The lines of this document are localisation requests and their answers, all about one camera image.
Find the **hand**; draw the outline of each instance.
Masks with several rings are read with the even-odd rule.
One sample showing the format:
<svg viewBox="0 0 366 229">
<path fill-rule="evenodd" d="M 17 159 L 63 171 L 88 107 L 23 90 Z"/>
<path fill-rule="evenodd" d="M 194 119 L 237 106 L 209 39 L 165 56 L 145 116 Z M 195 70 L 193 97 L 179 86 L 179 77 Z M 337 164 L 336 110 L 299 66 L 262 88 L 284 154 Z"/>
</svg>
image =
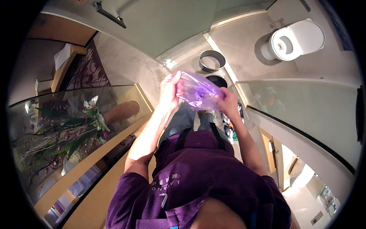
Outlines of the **hand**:
<svg viewBox="0 0 366 229">
<path fill-rule="evenodd" d="M 159 105 L 173 111 L 178 106 L 179 98 L 177 95 L 183 94 L 183 81 L 181 80 L 181 71 L 178 70 L 168 75 L 160 83 L 160 101 Z"/>
<path fill-rule="evenodd" d="M 228 91 L 226 88 L 220 88 L 224 93 L 225 98 L 217 98 L 220 110 L 230 119 L 236 120 L 241 119 L 238 112 L 238 97 L 235 93 Z"/>
</svg>

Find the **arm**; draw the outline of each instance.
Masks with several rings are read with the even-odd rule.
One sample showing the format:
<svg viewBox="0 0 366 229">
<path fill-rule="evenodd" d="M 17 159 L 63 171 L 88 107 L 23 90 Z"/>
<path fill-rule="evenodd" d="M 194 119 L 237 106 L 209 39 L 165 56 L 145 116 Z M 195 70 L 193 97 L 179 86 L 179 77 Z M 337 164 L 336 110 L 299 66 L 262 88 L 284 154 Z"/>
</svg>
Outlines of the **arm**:
<svg viewBox="0 0 366 229">
<path fill-rule="evenodd" d="M 168 75 L 160 84 L 160 102 L 141 134 L 128 152 L 124 172 L 138 173 L 149 180 L 148 165 L 159 137 L 173 110 L 178 106 L 177 95 L 183 93 L 180 71 Z"/>
<path fill-rule="evenodd" d="M 268 175 L 259 149 L 238 113 L 238 97 L 226 88 L 221 88 L 221 90 L 226 97 L 224 100 L 219 99 L 219 106 L 234 126 L 243 163 L 260 176 Z"/>
</svg>

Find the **toilet lid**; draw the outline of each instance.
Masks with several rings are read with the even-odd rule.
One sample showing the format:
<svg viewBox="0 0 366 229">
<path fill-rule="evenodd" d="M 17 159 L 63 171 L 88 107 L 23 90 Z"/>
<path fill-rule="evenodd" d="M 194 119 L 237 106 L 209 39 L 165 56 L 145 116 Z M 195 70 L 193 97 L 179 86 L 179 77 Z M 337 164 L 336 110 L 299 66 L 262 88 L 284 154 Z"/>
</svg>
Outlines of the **toilet lid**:
<svg viewBox="0 0 366 229">
<path fill-rule="evenodd" d="M 316 52 L 324 47 L 325 34 L 323 29 L 311 19 L 295 22 L 288 26 L 298 41 L 302 55 Z"/>
</svg>

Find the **electrical outlet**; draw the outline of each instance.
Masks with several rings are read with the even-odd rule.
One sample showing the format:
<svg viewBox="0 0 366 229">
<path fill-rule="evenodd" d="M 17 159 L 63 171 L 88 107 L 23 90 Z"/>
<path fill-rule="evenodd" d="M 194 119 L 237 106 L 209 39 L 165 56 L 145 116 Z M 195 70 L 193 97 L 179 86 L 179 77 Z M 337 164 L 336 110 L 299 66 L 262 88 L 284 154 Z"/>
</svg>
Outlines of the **electrical outlet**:
<svg viewBox="0 0 366 229">
<path fill-rule="evenodd" d="M 312 220 L 311 224 L 314 225 L 316 222 L 319 221 L 319 219 L 323 216 L 323 213 L 320 211 Z"/>
</svg>

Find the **patterned rug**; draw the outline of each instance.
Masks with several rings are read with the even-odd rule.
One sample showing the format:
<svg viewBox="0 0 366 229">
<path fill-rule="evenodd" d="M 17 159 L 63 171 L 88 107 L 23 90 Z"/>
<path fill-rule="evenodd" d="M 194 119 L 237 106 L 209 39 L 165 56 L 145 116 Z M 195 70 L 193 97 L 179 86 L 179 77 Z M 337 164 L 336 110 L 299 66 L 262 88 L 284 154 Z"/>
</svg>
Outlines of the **patterned rug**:
<svg viewBox="0 0 366 229">
<path fill-rule="evenodd" d="M 111 85 L 93 40 L 86 47 L 86 50 L 87 54 L 81 57 L 77 64 L 75 74 L 72 76 L 67 90 Z"/>
</svg>

